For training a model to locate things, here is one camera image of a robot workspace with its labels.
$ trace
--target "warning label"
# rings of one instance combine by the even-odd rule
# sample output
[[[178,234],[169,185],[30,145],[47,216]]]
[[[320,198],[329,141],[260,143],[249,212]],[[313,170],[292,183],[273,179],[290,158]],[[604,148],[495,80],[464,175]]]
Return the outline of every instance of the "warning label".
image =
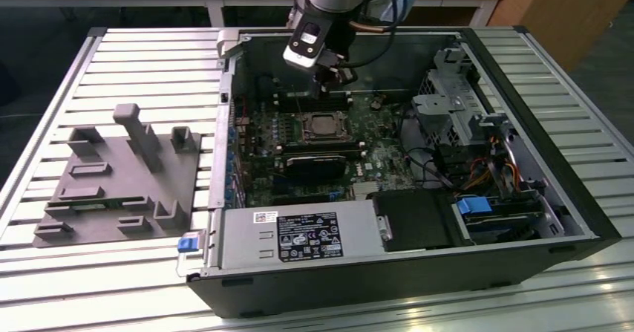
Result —
[[[277,237],[282,262],[344,256],[334,212],[278,216]]]

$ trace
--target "circuit board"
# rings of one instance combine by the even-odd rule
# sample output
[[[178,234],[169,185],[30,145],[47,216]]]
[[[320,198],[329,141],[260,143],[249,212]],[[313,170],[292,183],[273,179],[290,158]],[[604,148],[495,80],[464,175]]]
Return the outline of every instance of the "circuit board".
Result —
[[[393,137],[392,108],[370,108],[372,94],[354,94],[352,98],[348,111],[340,114],[346,118],[346,133],[364,142],[366,152],[360,159],[345,162],[340,178],[318,184],[293,182],[274,171],[276,165],[280,164],[274,156],[274,145],[280,140],[301,140],[301,126],[297,126],[298,122],[293,118],[297,115],[305,116],[309,112],[281,114],[261,106],[260,111],[252,114],[250,131],[245,131],[246,145],[242,150],[242,162],[249,176],[249,184],[245,187],[246,206],[269,206],[284,198],[298,197],[326,196],[328,201],[364,199],[364,195],[360,197],[358,192],[352,189],[353,186],[362,186],[356,183],[374,183],[362,187],[374,187],[376,190],[413,187],[411,171]],[[288,119],[290,134],[284,134],[278,131],[278,126]]]

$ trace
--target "floor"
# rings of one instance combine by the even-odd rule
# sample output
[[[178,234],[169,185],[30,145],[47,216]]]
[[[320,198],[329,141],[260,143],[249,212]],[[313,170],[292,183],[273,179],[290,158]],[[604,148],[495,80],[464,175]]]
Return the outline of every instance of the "floor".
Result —
[[[0,183],[35,128],[65,71],[90,27],[208,26],[204,9],[114,8],[74,9],[74,19],[55,8],[0,8],[0,64],[17,81],[21,95],[0,106]],[[233,10],[228,23],[262,25],[261,19],[282,22],[285,11],[262,8]],[[634,2],[613,19],[571,76],[615,126],[634,142]]]

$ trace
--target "aluminum extrusion table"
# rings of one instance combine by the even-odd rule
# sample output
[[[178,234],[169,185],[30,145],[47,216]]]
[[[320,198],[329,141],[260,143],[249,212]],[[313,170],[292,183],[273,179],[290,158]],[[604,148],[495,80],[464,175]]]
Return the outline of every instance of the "aluminum extrusion table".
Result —
[[[81,46],[25,152],[0,192],[0,330],[294,332],[561,331],[631,327],[634,320],[632,147],[528,34],[476,30],[623,241],[523,284],[475,292],[222,320],[176,272],[176,238],[73,247],[30,246],[70,150],[73,126],[113,125],[114,104],[136,102],[156,133],[202,134],[192,227],[204,227],[218,99],[217,29],[109,29]],[[496,110],[499,104],[489,95]],[[201,264],[194,256],[178,273]]]

